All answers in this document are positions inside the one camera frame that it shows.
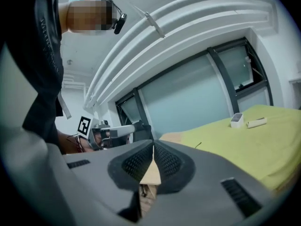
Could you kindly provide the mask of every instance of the black window frame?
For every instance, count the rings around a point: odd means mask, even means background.
[[[251,84],[249,86],[244,86],[243,88],[237,89],[235,90],[235,87],[232,83],[232,80],[229,76],[229,73],[224,65],[224,63],[222,62],[221,58],[219,57],[218,53],[219,52],[223,52],[226,50],[229,50],[231,48],[236,48],[239,46],[244,46],[247,50],[246,52],[250,52],[250,54],[252,55],[251,61],[252,63],[256,64],[256,67],[259,70],[259,73],[263,75],[263,80],[260,82],[256,82],[255,84]],[[211,58],[213,59],[213,61],[215,62],[223,80],[226,86],[226,89],[228,91],[229,97],[230,97],[230,101],[232,104],[232,108],[233,108],[233,113],[239,113],[239,106],[238,106],[238,100],[241,98],[244,98],[252,93],[254,93],[255,91],[260,90],[261,88],[266,87],[268,90],[268,94],[269,94],[269,104],[271,106],[274,105],[273,103],[273,97],[272,97],[272,93],[271,93],[271,88],[269,85],[269,80],[268,77],[265,73],[264,67],[260,61],[260,59],[258,58],[254,48],[252,47],[252,45],[250,44],[250,42],[247,40],[246,37],[243,37],[241,39],[237,39],[237,40],[232,40],[214,47],[208,47],[206,50],[201,51],[195,55],[192,55],[174,65],[172,65],[171,67],[161,71],[160,73],[156,74],[155,76],[151,77],[150,79],[148,79],[147,81],[145,81],[144,83],[142,83],[141,85],[139,85],[136,88],[133,88],[133,90],[131,90],[129,93],[127,93],[125,96],[123,96],[121,99],[119,99],[115,104],[116,104],[116,108],[117,108],[117,112],[118,112],[118,116],[119,116],[119,120],[121,125],[123,124],[123,120],[122,120],[122,116],[120,115],[120,106],[125,103],[128,99],[135,97],[136,100],[136,104],[137,104],[137,108],[139,111],[139,115],[140,118],[143,122],[143,124],[145,125],[149,125],[149,122],[147,120],[146,117],[146,113],[145,110],[143,108],[142,102],[141,102],[141,98],[139,96],[138,90],[143,88],[144,86],[150,84],[151,82],[155,81],[156,79],[162,77],[163,75],[171,72],[172,70],[187,64],[188,62],[204,56],[206,54],[209,54],[211,56]]]

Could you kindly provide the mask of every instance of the window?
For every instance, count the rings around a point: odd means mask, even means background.
[[[122,125],[142,120],[152,126],[154,138],[258,104],[273,105],[273,100],[263,66],[246,38],[186,58],[116,102]]]

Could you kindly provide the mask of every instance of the glass panel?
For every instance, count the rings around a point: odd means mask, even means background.
[[[141,120],[135,97],[128,99],[121,108],[133,124]]]
[[[221,83],[206,56],[163,75],[141,91],[157,138],[230,117]]]
[[[266,87],[238,100],[240,112],[249,109],[253,105],[269,105],[269,94]]]
[[[253,83],[250,59],[244,46],[218,53],[224,63],[235,89]]]

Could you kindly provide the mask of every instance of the bed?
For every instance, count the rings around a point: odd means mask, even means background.
[[[301,164],[301,111],[255,105],[243,112],[245,125],[230,127],[230,118],[160,139],[220,155],[278,193],[297,178]],[[268,118],[248,129],[247,121]]]

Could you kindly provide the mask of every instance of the person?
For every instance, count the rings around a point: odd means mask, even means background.
[[[62,88],[62,34],[76,32],[99,35],[110,30],[117,19],[115,5],[108,0],[13,0],[16,8],[4,13],[4,38],[19,69],[38,95],[23,128],[38,134],[46,143],[59,146],[61,153],[93,151],[84,138],[58,131],[56,116],[63,116],[58,101]],[[95,139],[101,143],[100,135]]]

